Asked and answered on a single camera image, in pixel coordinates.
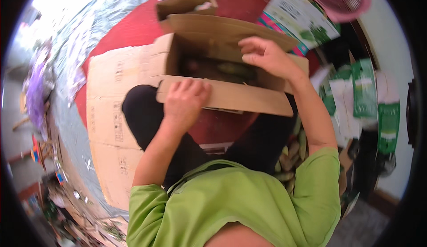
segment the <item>person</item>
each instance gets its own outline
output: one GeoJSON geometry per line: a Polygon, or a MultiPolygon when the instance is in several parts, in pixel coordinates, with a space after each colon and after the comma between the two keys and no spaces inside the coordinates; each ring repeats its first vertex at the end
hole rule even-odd
{"type": "Polygon", "coordinates": [[[131,89],[122,111],[145,152],[131,188],[129,247],[325,246],[329,241],[341,209],[328,111],[307,75],[273,41],[249,37],[239,46],[243,62],[289,81],[293,96],[286,96],[294,116],[260,114],[217,159],[187,133],[209,99],[209,84],[174,83],[164,104],[151,86],[131,89]],[[272,174],[297,112],[309,157],[296,169],[289,195],[272,174]]]}

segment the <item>white wall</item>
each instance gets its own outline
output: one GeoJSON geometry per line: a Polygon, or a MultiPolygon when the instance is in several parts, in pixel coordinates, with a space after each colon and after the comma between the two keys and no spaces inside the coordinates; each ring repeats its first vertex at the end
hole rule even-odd
{"type": "Polygon", "coordinates": [[[413,148],[408,145],[406,126],[408,83],[414,77],[408,43],[387,0],[372,0],[370,10],[360,17],[359,22],[370,41],[379,69],[392,72],[398,82],[401,118],[395,152],[397,166],[389,177],[379,179],[377,187],[390,195],[402,198],[413,155],[413,148]]]}

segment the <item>shirt sleeve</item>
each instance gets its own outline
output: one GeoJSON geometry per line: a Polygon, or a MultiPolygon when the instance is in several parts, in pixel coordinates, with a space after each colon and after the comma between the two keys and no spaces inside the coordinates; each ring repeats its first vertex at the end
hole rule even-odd
{"type": "Polygon", "coordinates": [[[126,237],[128,247],[152,246],[163,220],[167,200],[166,191],[155,184],[132,187],[126,237]]]}
{"type": "Polygon", "coordinates": [[[341,216],[338,150],[326,147],[296,170],[292,202],[307,243],[325,246],[341,216]]]}

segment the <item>left hand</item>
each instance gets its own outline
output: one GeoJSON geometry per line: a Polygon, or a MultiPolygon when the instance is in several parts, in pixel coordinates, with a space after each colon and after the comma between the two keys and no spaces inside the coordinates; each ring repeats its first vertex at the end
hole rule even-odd
{"type": "Polygon", "coordinates": [[[211,89],[209,83],[189,78],[173,83],[163,105],[162,124],[183,136],[196,122],[202,106],[211,95],[211,89]]]}

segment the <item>knee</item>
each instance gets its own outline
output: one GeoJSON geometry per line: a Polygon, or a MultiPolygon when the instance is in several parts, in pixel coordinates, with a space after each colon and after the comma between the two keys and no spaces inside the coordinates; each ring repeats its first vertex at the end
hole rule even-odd
{"type": "Polygon", "coordinates": [[[126,115],[133,107],[156,102],[157,88],[150,85],[138,85],[128,91],[122,103],[122,112],[126,115]]]}

